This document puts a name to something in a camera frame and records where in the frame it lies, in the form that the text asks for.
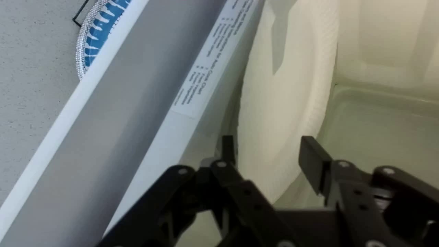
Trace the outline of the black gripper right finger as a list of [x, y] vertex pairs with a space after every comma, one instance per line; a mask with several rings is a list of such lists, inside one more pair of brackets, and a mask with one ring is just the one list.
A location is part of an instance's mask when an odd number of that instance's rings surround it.
[[303, 135], [299, 167], [345, 224], [353, 247], [439, 247], [439, 190], [395, 165], [372, 172]]

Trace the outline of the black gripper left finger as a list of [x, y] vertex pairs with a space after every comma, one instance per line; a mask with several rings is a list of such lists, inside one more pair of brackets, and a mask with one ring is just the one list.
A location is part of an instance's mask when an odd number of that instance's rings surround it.
[[98, 247], [176, 247], [200, 212], [209, 211], [221, 234], [217, 247], [298, 247], [275, 207], [236, 167], [235, 139], [192, 168], [174, 164], [98, 241]]

